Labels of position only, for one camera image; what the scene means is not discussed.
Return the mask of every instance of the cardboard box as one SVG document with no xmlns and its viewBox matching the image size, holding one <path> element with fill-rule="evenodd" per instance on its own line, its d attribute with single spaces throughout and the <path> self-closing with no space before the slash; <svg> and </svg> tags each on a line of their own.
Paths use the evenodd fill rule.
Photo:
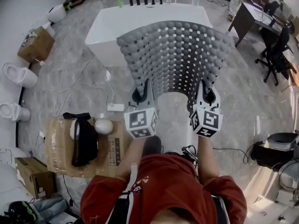
<svg viewBox="0 0 299 224">
<path fill-rule="evenodd" d="M 53 173 L 35 158 L 15 158 L 18 180 L 35 198 L 50 197 L 54 191 Z"/>
<path fill-rule="evenodd" d="M 90 119 L 89 122 L 94 125 L 94 119 Z M 108 136 L 99 136 L 97 158 L 83 167 L 74 167 L 71 164 L 74 150 L 74 140 L 70 136 L 72 120 L 48 120 L 46 132 L 48 170 L 73 177 L 94 177 L 95 175 L 114 177 L 131 138 L 124 122 L 112 122 L 113 132 Z"/>
<path fill-rule="evenodd" d="M 29 63 L 46 60 L 55 41 L 43 27 L 36 29 L 35 33 L 36 36 L 26 37 L 18 51 L 18 56 Z"/>
</svg>

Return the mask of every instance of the white toilet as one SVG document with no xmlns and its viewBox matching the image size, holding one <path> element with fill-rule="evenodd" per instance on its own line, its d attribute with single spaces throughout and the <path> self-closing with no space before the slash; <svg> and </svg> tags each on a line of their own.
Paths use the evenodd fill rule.
<svg viewBox="0 0 299 224">
<path fill-rule="evenodd" d="M 3 65 L 2 72 L 7 79 L 25 88 L 32 88 L 37 83 L 37 75 L 26 67 L 17 67 L 7 62 Z"/>
<path fill-rule="evenodd" d="M 28 121 L 30 119 L 29 109 L 22 108 L 17 103 L 0 103 L 0 115 L 11 121 Z"/>
</svg>

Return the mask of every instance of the red t-shirt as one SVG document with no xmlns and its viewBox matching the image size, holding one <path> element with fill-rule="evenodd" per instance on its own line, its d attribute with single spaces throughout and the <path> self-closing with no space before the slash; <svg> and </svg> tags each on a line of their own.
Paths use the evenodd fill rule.
<svg viewBox="0 0 299 224">
<path fill-rule="evenodd" d="M 193 164 L 170 154 L 142 158 L 135 185 L 130 224 L 150 224 L 162 210 L 180 208 L 188 211 L 199 224 L 217 224 L 216 207 L 211 195 L 225 202 L 231 224 L 243 224 L 247 205 L 241 189 L 232 177 L 215 178 L 203 187 L 196 178 Z M 105 224 L 127 183 L 95 176 L 81 199 L 81 217 L 85 224 Z"/>
</svg>

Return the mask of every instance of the white cable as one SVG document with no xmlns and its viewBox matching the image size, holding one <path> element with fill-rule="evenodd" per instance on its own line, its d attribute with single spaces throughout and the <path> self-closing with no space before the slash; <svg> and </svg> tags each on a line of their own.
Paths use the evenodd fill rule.
<svg viewBox="0 0 299 224">
<path fill-rule="evenodd" d="M 108 106 L 107 106 L 108 93 L 107 93 L 107 91 L 106 91 L 103 87 L 100 87 L 100 86 L 93 86 L 93 85 L 91 85 L 91 84 L 83 83 L 83 82 L 79 82 L 79 81 L 78 81 L 78 79 L 80 78 L 80 76 L 81 76 L 82 73 L 83 73 L 84 68 L 88 65 L 88 63 L 91 61 L 91 59 L 92 59 L 93 57 L 94 57 L 94 55 L 92 55 L 92 57 L 91 57 L 91 58 L 88 60 L 88 62 L 84 65 L 84 67 L 82 68 L 82 70 L 81 70 L 79 76 L 78 76 L 77 79 L 74 81 L 74 83 L 72 83 L 72 84 L 70 85 L 69 88 L 67 88 L 67 89 L 64 90 L 64 91 L 60 91 L 60 92 L 56 95 L 56 104 L 55 104 L 55 109 L 56 109 L 56 111 L 57 111 L 57 112 L 56 112 L 56 116 L 58 115 L 58 113 L 63 114 L 61 111 L 62 111 L 62 109 L 63 109 L 63 107 L 64 107 L 66 98 L 67 98 L 68 94 L 70 93 L 70 91 L 71 91 L 71 89 L 73 88 L 73 86 L 74 86 L 75 83 L 86 84 L 86 85 L 89 85 L 89 86 L 91 86 L 91 87 L 93 87 L 93 88 L 95 88 L 95 89 L 102 89 L 102 90 L 106 93 L 105 106 L 108 107 Z M 111 90 L 112 90 L 112 99 L 111 99 L 111 103 L 112 103 L 112 102 L 113 102 L 113 98 L 114 98 L 114 90 L 112 89 L 112 86 L 111 86 L 111 84 L 110 84 L 110 81 L 109 81 L 108 79 L 107 79 L 107 81 L 108 81 L 108 83 L 109 83 L 109 85 L 110 85 L 110 88 L 111 88 Z M 61 103 L 58 102 L 58 95 L 59 95 L 60 93 L 66 92 L 66 91 L 67 91 L 67 93 L 66 93 L 66 95 L 65 95 L 65 97 L 64 97 L 64 101 L 63 101 L 63 103 L 61 104 Z"/>
</svg>

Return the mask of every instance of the gray floor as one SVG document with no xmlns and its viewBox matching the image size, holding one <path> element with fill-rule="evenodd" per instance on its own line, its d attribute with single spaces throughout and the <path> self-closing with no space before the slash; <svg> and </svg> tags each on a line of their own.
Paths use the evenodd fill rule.
<svg viewBox="0 0 299 224">
<path fill-rule="evenodd" d="M 191 0 L 177 0 L 178 3 L 191 3 Z M 230 23 L 227 21 L 228 7 L 221 7 L 207 0 L 200 0 L 208 14 L 214 29 L 226 32 Z M 116 6 L 116 0 L 86 0 L 85 3 L 70 11 L 65 19 L 53 26 L 56 35 L 54 47 L 46 64 L 40 67 L 33 65 L 32 70 L 39 76 L 37 85 L 24 92 L 24 107 L 31 110 L 31 119 L 20 123 L 19 147 L 26 153 L 32 152 L 35 157 L 46 162 L 45 146 L 38 138 L 40 131 L 45 130 L 48 118 L 57 115 L 56 96 L 66 90 L 78 77 L 84 64 L 92 56 L 85 45 L 85 38 L 96 15 L 103 8 Z M 213 138 L 214 147 L 239 148 L 244 151 L 256 140 L 265 141 L 266 137 L 275 132 L 291 132 L 292 109 L 290 92 L 286 90 L 285 81 L 278 75 L 280 84 L 274 86 L 270 76 L 268 83 L 263 82 L 267 70 L 254 60 L 264 48 L 263 44 L 252 39 L 250 34 L 233 52 L 227 67 L 222 69 L 215 87 L 221 96 L 221 110 L 224 116 L 221 131 Z M 128 92 L 133 85 L 127 69 L 110 68 L 108 78 L 116 93 L 114 102 L 126 101 Z M 106 81 L 102 66 L 93 58 L 84 69 L 80 82 L 93 86 L 101 86 L 108 92 L 111 90 Z M 58 96 L 62 103 L 66 92 Z M 122 119 L 121 113 L 107 112 L 105 107 L 106 94 L 99 89 L 84 84 L 75 84 L 66 98 L 62 112 L 90 112 L 94 117 Z M 160 119 L 157 134 L 161 137 L 165 151 L 180 151 L 186 144 L 189 124 L 186 110 L 186 97 L 179 93 L 167 93 L 159 100 Z M 192 144 L 196 145 L 196 137 L 191 136 Z M 242 189 L 245 189 L 258 169 L 255 162 L 243 164 L 243 154 L 236 151 L 215 151 L 222 175 L 231 175 Z M 90 179 L 65 177 L 66 185 L 77 206 Z M 59 192 L 69 200 L 62 176 L 57 175 Z"/>
</svg>

